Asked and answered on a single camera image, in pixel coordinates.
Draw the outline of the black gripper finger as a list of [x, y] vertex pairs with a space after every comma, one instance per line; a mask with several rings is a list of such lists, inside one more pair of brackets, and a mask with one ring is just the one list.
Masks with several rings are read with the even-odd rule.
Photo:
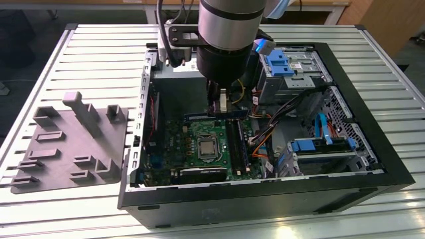
[[229, 92], [227, 88], [220, 89], [220, 96], [219, 96], [219, 112], [221, 115], [225, 115], [232, 110], [232, 103], [229, 100]]
[[216, 114], [216, 102], [220, 98], [220, 88], [216, 82], [207, 80], [207, 98], [208, 98], [208, 116], [215, 116]]

